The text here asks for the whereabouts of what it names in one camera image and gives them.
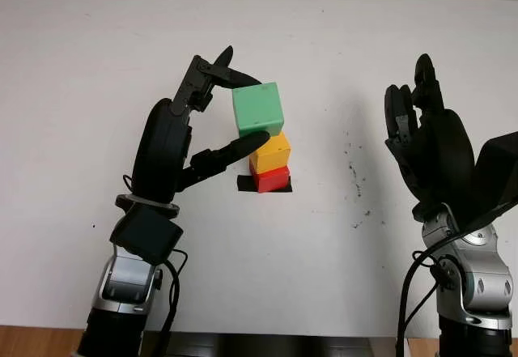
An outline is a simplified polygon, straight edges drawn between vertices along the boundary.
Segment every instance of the wire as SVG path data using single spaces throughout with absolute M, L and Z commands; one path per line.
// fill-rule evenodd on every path
M 131 189 L 131 184 L 128 182 L 128 181 L 131 181 L 131 176 L 130 175 L 122 175 L 122 180 L 124 181 L 124 184 L 126 185 L 128 190 L 133 192 L 133 190 Z
M 414 261 L 417 259 L 417 256 L 419 254 L 422 254 L 422 250 L 414 250 L 412 252 L 412 258 L 414 259 Z M 430 258 L 433 262 L 431 264 L 425 264 L 424 262 L 419 264 L 420 266 L 423 266 L 425 268 L 431 268 L 434 264 L 437 264 L 437 259 L 435 257 L 433 257 L 432 255 L 428 256 L 428 258 Z
M 182 261 L 180 268 L 178 268 L 178 275 L 180 275 L 180 272 L 181 272 L 181 270 L 184 269 L 185 263 L 187 262 L 187 259 L 189 258 L 189 255 L 187 254 L 187 252 L 184 252 L 183 250 L 180 250 L 180 249 L 173 249 L 172 251 L 173 252 L 177 252 L 177 253 L 181 253 L 181 254 L 184 255 L 184 260 Z M 169 306 L 170 307 L 172 306 L 172 290 L 173 290 L 173 287 L 174 287 L 174 284 L 171 283 L 171 287 L 169 288 Z
M 435 282 L 434 286 L 429 290 L 429 292 L 426 295 L 424 295 L 424 298 L 422 298 L 422 300 L 419 302 L 419 304 L 417 306 L 415 306 L 414 311 L 410 313 L 408 318 L 406 318 L 405 328 L 403 329 L 403 331 L 406 331 L 406 328 L 408 327 L 408 324 L 410 323 L 410 321 L 412 321 L 415 314 L 418 313 L 418 311 L 427 302 L 427 300 L 430 299 L 430 296 L 433 295 L 433 293 L 435 292 L 435 290 L 437 289 L 438 286 L 439 286 L 439 284 L 437 282 Z
M 171 288 L 174 287 L 174 296 L 172 297 L 172 301 L 170 301 L 168 316 L 165 318 L 165 322 L 160 330 L 159 340 L 155 345 L 151 357 L 163 357 L 167 351 L 169 338 L 171 337 L 171 325 L 175 319 L 178 299 L 180 298 L 180 279 L 178 278 L 178 272 L 176 272 L 174 265 L 169 260 L 166 260 L 164 265 L 169 269 L 169 272 L 171 272 Z
M 180 268 L 178 268 L 178 274 L 181 274 L 181 270 L 184 269 L 185 263 L 187 262 L 187 259 L 189 259 L 189 255 L 187 254 L 187 252 L 185 252 L 185 251 L 183 251 L 181 249 L 173 249 L 172 251 L 173 252 L 177 252 L 177 253 L 181 253 L 181 254 L 184 255 L 184 260 L 182 261 Z

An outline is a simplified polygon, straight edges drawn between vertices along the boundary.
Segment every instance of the toy block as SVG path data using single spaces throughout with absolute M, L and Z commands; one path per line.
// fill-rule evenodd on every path
M 286 167 L 290 158 L 291 147 L 284 132 L 273 136 L 266 144 L 250 155 L 250 164 L 256 173 Z
M 284 116 L 276 83 L 235 88 L 232 103 L 240 137 L 258 130 L 270 136 L 281 133 Z
M 256 184 L 258 193 L 266 193 L 276 189 L 284 188 L 290 180 L 290 170 L 288 167 L 281 167 L 264 173 L 256 173 L 250 164 L 250 172 Z

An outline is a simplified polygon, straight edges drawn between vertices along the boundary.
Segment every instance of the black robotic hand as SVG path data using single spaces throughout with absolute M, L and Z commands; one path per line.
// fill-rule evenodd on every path
M 212 88 L 246 87 L 260 82 L 228 68 L 232 47 L 210 64 L 198 55 L 193 60 L 174 100 L 164 98 L 151 110 L 138 146 L 131 177 L 132 195 L 119 195 L 116 205 L 125 211 L 110 241 L 156 266 L 165 262 L 183 231 L 169 219 L 179 208 L 170 205 L 176 192 L 227 169 L 270 139 L 266 131 L 238 138 L 217 151 L 206 149 L 184 168 L 189 150 L 192 110 L 203 112 Z
M 518 202 L 518 132 L 492 138 L 475 164 L 459 116 L 444 108 L 431 59 L 423 54 L 415 68 L 416 87 L 390 86 L 385 94 L 386 145 L 396 158 L 423 222 L 442 203 L 461 229 L 488 224 Z M 414 106 L 420 108 L 419 118 Z
M 162 99 L 151 110 L 138 147 L 132 174 L 132 193 L 153 202 L 169 203 L 175 192 L 225 171 L 268 141 L 267 132 L 235 140 L 219 151 L 205 150 L 183 169 L 189 150 L 192 110 L 203 112 L 212 99 L 212 88 L 237 88 L 261 84 L 255 78 L 228 68 L 233 50 L 229 46 L 214 64 L 196 55 L 174 100 Z

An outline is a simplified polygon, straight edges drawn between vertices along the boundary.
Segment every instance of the robotic hand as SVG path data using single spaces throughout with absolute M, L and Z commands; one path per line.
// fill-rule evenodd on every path
M 444 108 L 426 54 L 417 61 L 415 84 L 413 91 L 392 85 L 385 95 L 386 145 L 418 199 L 412 211 L 424 223 L 427 246 L 414 253 L 403 284 L 397 357 L 409 321 L 436 288 L 441 357 L 511 356 L 512 277 L 491 223 L 518 203 L 518 132 L 486 142 L 475 164 L 461 119 Z M 414 106 L 422 111 L 420 126 Z M 410 281 L 427 257 L 436 285 L 406 319 Z
M 229 46 L 214 64 L 194 56 L 174 100 L 162 99 L 151 110 L 129 185 L 132 194 L 117 196 L 116 205 L 125 215 L 110 237 L 114 254 L 94 296 L 78 355 L 139 355 L 155 290 L 162 284 L 163 273 L 157 267 L 160 264 L 171 271 L 172 285 L 170 311 L 153 357 L 165 354 L 180 293 L 178 272 L 168 260 L 183 233 L 170 221 L 179 212 L 179 207 L 171 204 L 174 194 L 225 171 L 227 165 L 249 155 L 270 138 L 265 131 L 249 134 L 220 150 L 197 153 L 190 166 L 184 168 L 191 140 L 191 111 L 206 109 L 214 86 L 260 84 L 228 68 L 232 53 Z

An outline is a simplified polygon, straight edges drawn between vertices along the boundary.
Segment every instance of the white tabletop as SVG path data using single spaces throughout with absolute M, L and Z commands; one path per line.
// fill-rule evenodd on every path
M 229 44 L 236 69 L 278 83 L 294 192 L 238 192 L 241 161 L 176 195 L 190 257 L 173 329 L 395 334 L 423 245 L 384 146 L 385 88 L 428 52 L 476 154 L 518 130 L 518 2 L 0 0 L 0 324 L 85 326 L 147 114 L 194 54 Z M 231 93 L 192 125 L 192 153 L 237 137 Z M 516 222 L 496 223 L 515 274 Z M 422 271 L 410 304 L 431 284 Z M 409 334 L 437 331 L 432 300 Z

